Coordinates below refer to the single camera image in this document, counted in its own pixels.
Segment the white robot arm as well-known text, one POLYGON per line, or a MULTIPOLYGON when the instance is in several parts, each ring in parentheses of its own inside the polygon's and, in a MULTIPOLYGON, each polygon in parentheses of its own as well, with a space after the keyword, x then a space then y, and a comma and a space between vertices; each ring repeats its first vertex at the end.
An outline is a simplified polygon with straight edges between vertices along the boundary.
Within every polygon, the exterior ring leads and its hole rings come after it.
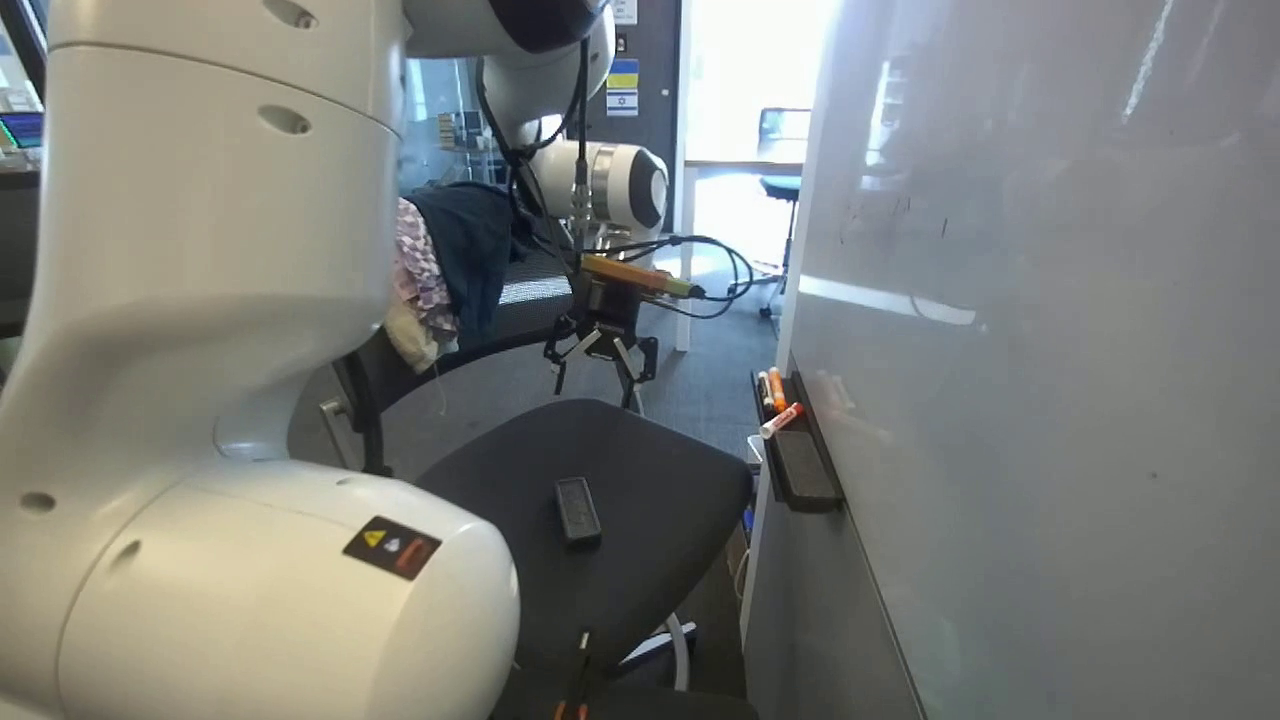
POLYGON ((606 81, 611 0, 49 0, 36 285, 0 394, 6 720, 489 720, 505 534, 293 454, 391 293, 395 99, 505 127, 606 81))

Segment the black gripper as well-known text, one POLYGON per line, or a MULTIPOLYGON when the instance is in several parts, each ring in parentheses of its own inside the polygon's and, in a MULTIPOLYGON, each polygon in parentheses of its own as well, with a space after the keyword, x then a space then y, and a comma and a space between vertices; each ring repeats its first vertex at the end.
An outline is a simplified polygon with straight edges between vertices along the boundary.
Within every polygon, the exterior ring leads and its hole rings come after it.
POLYGON ((635 341, 639 293, 616 281, 579 285, 573 293, 570 321, 573 337, 545 341, 545 361, 551 364, 551 394, 563 394, 570 364, 578 357, 611 357, 616 379, 626 386, 621 402, 628 410, 639 410, 639 386, 657 374, 657 341, 635 341))

